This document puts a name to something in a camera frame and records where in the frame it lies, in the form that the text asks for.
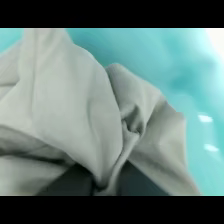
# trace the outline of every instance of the clothing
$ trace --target clothing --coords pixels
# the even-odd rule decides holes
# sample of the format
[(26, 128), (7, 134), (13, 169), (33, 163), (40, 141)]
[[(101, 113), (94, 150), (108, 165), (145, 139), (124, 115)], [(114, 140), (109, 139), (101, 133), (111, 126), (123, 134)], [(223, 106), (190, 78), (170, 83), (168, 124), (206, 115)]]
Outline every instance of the clothing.
[(75, 162), (96, 195), (115, 195), (127, 160), (171, 195), (199, 195), (182, 114), (122, 65), (103, 68), (64, 29), (25, 29), (2, 55), (0, 97), (0, 195), (34, 195)]

